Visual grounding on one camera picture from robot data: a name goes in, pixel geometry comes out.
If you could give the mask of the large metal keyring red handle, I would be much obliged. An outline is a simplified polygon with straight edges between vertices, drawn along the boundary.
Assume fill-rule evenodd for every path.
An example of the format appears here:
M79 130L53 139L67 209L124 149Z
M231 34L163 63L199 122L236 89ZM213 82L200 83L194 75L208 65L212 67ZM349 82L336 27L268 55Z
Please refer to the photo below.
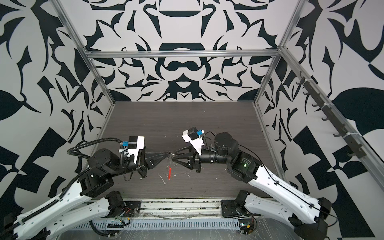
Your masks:
M173 158L173 156L174 156L173 153L169 153L168 157L167 157L168 180L170 180L172 177L172 158Z

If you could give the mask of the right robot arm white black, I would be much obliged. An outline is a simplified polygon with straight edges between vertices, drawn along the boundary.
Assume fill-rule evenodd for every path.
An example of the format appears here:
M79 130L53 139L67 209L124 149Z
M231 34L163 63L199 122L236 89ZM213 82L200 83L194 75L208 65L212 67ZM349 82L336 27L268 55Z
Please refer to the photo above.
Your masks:
M201 171L202 164L225 164L226 171L237 181L257 188L272 200L240 191L235 200L242 215L261 215L292 228L303 240L327 240L330 225L326 219L332 204L326 198L313 198L274 175L258 158L241 151L229 133L219 133L212 147L206 146L202 131L186 130L183 139L189 146L172 154L173 162L190 170Z

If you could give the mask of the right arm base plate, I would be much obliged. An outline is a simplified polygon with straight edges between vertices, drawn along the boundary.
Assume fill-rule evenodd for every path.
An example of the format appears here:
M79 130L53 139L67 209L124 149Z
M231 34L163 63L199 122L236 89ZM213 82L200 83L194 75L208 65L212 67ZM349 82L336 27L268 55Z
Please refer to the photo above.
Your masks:
M250 213L235 200L221 200L221 214L224 218L249 217Z

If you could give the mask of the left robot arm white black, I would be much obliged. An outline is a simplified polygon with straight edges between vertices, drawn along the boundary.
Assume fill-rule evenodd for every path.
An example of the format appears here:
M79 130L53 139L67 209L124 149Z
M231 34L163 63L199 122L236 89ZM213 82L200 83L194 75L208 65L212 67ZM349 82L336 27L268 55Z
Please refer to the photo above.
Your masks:
M107 192L114 177L138 172L142 178L169 155L134 150L120 156L100 149L88 160L89 168L73 178L63 191L41 206L4 218L2 240L49 240L67 230L98 218L123 214L126 203L118 191L111 191L94 203L89 201Z

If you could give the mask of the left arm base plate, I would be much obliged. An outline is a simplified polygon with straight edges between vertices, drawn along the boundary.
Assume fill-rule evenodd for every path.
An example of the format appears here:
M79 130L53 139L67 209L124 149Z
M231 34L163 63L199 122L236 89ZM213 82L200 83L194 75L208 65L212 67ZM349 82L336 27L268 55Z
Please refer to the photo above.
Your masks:
M125 201L120 217L122 219L137 217L141 212L141 201Z

